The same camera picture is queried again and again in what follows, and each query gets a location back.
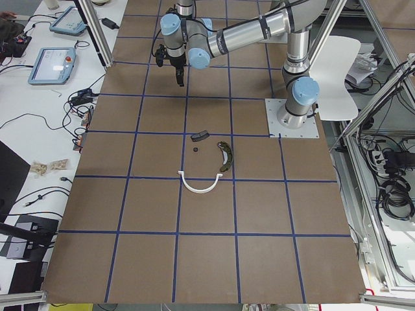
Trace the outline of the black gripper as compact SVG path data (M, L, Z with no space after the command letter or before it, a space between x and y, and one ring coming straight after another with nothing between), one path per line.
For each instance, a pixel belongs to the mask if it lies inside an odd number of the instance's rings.
M180 87L184 87L184 67L186 65L186 56L182 54L180 56L169 56L169 61L172 66L175 67L176 83Z

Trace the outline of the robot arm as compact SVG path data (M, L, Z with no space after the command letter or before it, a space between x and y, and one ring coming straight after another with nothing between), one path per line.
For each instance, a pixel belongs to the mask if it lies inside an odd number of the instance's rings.
M286 128L298 129L320 93L318 82L309 76L309 31L325 6L325 1L275 1L263 15L214 30L210 19L196 17L195 1L177 1L161 18L163 43L154 58L158 66L170 61L177 84L184 86L185 65L205 69L216 57L286 34L283 79L288 97L277 119Z
M192 19L196 17L195 0L176 0L174 9L181 18Z

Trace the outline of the operator hand at desk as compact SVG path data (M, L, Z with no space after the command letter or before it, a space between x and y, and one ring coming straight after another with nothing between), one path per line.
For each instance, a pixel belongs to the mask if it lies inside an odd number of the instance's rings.
M0 18L3 19L16 19L17 14L11 11L2 11L0 12Z

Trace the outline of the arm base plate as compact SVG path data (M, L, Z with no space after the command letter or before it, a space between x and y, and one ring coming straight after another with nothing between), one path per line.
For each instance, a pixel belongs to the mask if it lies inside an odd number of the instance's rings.
M265 107L270 138L318 139L319 133L313 109L303 116L291 115L284 98L266 98Z

